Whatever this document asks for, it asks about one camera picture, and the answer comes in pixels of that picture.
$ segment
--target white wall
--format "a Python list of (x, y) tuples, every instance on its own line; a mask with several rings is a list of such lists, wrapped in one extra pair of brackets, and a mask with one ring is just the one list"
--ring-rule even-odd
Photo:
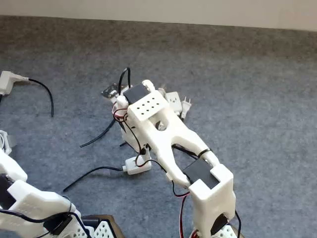
[(0, 0), (0, 14), (317, 30), (317, 0)]

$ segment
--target gray carpet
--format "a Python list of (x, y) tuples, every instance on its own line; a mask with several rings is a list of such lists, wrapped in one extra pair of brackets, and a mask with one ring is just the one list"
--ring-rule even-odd
[[(30, 184), (61, 192), (85, 171), (135, 155), (119, 148), (117, 124), (79, 148), (111, 121), (100, 92), (126, 66), (133, 83), (151, 79), (192, 99), (186, 123), (234, 173), (246, 237), (315, 237), (317, 33), (0, 17), (0, 70), (44, 82), (55, 100), (52, 119), (46, 91), (19, 84), (0, 105), (0, 128), (17, 137), (12, 157)], [(127, 238), (178, 237), (181, 201), (157, 166), (136, 176), (98, 172), (66, 195), (84, 215), (113, 214)], [(189, 199), (186, 235), (191, 227)]]

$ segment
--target perforated plate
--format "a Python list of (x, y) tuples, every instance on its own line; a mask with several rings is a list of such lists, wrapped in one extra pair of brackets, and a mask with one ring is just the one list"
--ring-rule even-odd
[(112, 234), (112, 230), (108, 224), (108, 222), (103, 221), (100, 222), (99, 226), (95, 230), (95, 238), (114, 238)]
[(211, 238), (237, 238), (237, 236), (234, 233), (232, 227), (230, 225), (226, 225)]
[(168, 105), (167, 100), (156, 90), (130, 105), (128, 113), (144, 121)]

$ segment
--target power plug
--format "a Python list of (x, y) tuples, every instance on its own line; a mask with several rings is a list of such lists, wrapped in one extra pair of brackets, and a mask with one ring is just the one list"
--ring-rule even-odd
[(174, 112), (179, 116), (182, 112), (182, 104), (179, 99), (177, 92), (170, 92), (165, 94), (165, 99), (168, 101), (169, 105), (173, 108)]
[(182, 120), (184, 120), (186, 118), (186, 115), (187, 115), (191, 106), (192, 106), (192, 104), (190, 103), (190, 99), (187, 101), (186, 97), (185, 97), (185, 99), (182, 101), (182, 114), (180, 116), (182, 118)]
[[(135, 174), (139, 174), (145, 171), (148, 171), (152, 168), (152, 164), (150, 161), (148, 161), (145, 165), (143, 165), (142, 167), (138, 167), (135, 164), (135, 160), (136, 160), (136, 156), (132, 157), (130, 159), (127, 159), (125, 161), (125, 165), (122, 166), (123, 171), (127, 172), (129, 175), (135, 175)], [(138, 165), (142, 165), (145, 162), (145, 160), (143, 159), (142, 155), (140, 155), (138, 157)]]
[(15, 82), (28, 80), (28, 77), (23, 77), (10, 71), (2, 71), (0, 75), (0, 95), (10, 94)]

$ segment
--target white connector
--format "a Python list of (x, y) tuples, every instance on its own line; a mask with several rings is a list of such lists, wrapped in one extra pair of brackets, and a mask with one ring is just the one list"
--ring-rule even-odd
[(0, 150), (9, 155), (12, 152), (12, 147), (16, 146), (16, 142), (13, 136), (8, 135), (3, 130), (0, 130)]
[[(127, 172), (129, 175), (135, 175), (135, 174), (139, 174), (145, 171), (148, 171), (151, 169), (152, 164), (150, 161), (148, 161), (145, 165), (143, 165), (142, 167), (138, 167), (135, 164), (135, 157), (132, 157), (130, 159), (127, 159), (125, 161), (125, 165), (122, 166), (123, 171)], [(138, 158), (138, 165), (142, 165), (145, 162), (145, 160), (143, 159), (142, 155), (139, 156)]]
[(181, 118), (184, 120), (186, 118), (186, 115), (190, 109), (190, 107), (192, 106), (192, 104), (190, 103), (190, 99), (188, 101), (186, 101), (186, 97), (185, 99), (182, 101), (182, 114), (181, 114)]
[(23, 77), (10, 71), (2, 71), (0, 75), (0, 95), (10, 94), (15, 82), (28, 80), (28, 77)]
[(168, 101), (169, 105), (173, 108), (176, 115), (180, 115), (182, 112), (182, 105), (177, 92), (170, 92), (165, 94), (165, 99)]

